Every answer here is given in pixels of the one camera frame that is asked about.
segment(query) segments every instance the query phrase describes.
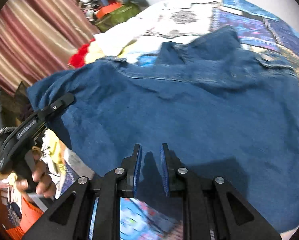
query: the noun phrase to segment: finger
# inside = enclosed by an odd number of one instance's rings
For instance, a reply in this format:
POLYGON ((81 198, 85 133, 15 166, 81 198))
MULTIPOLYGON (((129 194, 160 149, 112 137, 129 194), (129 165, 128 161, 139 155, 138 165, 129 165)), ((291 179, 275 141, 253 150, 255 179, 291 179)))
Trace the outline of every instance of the finger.
POLYGON ((9 183, 0 182, 0 188, 8 188, 9 183))
POLYGON ((51 186, 44 192, 44 197, 53 197, 56 193, 56 185, 54 183, 51 184, 51 186))
POLYGON ((37 162, 35 166, 35 171, 33 172, 33 181, 34 182, 39 182, 42 175, 46 171, 46 164, 43 161, 37 162))
POLYGON ((36 161, 40 160, 41 151, 39 151, 38 149, 33 150, 33 157, 34 157, 34 160, 36 160, 36 161))
POLYGON ((52 184, 52 179, 47 174, 43 175, 40 182, 37 184, 36 193, 41 195, 43 194, 52 184))
POLYGON ((20 192, 25 191, 28 188, 27 180, 26 179, 16 180, 15 186, 18 191, 20 191, 20 192))

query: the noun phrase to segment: orange box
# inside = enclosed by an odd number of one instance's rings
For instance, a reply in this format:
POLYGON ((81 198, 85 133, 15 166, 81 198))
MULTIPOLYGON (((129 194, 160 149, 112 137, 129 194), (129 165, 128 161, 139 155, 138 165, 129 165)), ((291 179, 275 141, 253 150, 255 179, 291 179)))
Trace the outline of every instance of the orange box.
POLYGON ((102 7, 97 13, 96 13, 96 17, 97 19, 101 19, 104 15, 115 11, 116 9, 120 8, 122 5, 119 2, 116 3, 112 3, 109 5, 106 5, 104 7, 102 7))

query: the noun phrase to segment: red curtain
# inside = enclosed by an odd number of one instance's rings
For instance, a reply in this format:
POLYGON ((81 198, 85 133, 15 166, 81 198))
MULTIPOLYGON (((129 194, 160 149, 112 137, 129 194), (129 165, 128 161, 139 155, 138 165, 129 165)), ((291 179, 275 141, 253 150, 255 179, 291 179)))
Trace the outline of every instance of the red curtain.
POLYGON ((99 33, 78 1, 8 0, 0 11, 0 87, 13 94, 22 80, 68 69, 71 55, 99 33))

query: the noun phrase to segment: yellow cloth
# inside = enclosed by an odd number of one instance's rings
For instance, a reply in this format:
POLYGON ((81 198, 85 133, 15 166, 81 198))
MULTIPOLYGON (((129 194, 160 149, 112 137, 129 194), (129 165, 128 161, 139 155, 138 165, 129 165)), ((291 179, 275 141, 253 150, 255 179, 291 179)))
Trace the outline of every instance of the yellow cloth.
POLYGON ((119 54, 118 57, 126 57, 126 55, 132 50, 134 45, 135 45, 135 42, 132 43, 131 45, 128 45, 125 48, 123 48, 121 51, 121 54, 119 54))
POLYGON ((15 181, 17 180, 17 175, 16 173, 12 172, 8 177, 8 183, 11 185, 11 186, 15 186, 15 181))
POLYGON ((45 132, 45 138, 48 139, 47 145, 49 146, 48 150, 50 152, 52 161, 56 164, 58 171, 62 174, 65 174, 66 170, 65 165, 62 161, 61 145, 59 138, 53 131, 49 129, 45 132))
POLYGON ((92 41, 88 47, 88 53, 85 55, 84 62, 89 64, 95 60, 104 57, 102 49, 98 46, 97 41, 92 41))

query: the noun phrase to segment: green bag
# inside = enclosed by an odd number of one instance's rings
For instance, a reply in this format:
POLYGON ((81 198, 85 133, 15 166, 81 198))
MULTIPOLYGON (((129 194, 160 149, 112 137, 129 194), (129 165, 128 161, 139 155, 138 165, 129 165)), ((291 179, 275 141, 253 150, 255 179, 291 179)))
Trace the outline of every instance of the green bag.
POLYGON ((114 27, 117 24, 126 22, 128 19, 140 13, 140 9, 135 4, 122 5, 120 8, 106 14, 101 19, 96 21, 96 26, 102 33, 114 27))

